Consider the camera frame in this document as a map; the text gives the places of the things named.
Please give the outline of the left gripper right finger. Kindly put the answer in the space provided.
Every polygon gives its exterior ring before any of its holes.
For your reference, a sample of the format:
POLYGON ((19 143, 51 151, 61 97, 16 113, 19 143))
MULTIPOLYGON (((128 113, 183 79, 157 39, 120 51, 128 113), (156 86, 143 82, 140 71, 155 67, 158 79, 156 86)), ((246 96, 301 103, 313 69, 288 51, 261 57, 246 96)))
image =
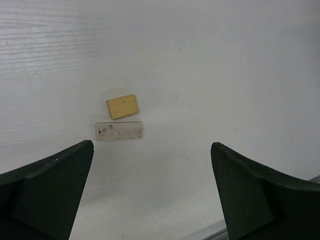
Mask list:
POLYGON ((211 146, 211 163, 231 240, 318 240, 320 185, 211 146))

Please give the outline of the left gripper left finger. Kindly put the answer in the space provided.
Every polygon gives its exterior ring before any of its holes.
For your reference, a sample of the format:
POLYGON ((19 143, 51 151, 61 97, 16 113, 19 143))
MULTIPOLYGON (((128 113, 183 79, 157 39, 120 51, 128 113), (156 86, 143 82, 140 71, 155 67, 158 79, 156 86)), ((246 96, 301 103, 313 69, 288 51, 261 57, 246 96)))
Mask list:
POLYGON ((90 140, 0 175, 2 240, 67 240, 94 155, 90 140))

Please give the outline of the grey eraser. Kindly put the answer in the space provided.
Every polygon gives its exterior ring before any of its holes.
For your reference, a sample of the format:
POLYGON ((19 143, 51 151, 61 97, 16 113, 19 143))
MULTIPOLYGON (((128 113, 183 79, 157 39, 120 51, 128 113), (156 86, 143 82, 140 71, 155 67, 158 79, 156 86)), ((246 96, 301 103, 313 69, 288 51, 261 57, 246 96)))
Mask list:
POLYGON ((97 122, 95 124, 97 142, 140 140, 143 136, 144 125, 141 121, 97 122))

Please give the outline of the tan eraser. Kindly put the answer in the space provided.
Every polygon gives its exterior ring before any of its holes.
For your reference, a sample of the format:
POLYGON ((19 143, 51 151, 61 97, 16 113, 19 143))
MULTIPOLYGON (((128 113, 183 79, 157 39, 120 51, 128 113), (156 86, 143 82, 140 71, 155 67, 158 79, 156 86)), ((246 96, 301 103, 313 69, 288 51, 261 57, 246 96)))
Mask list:
POLYGON ((108 99, 106 105, 112 120, 118 120, 139 113, 135 94, 108 99))

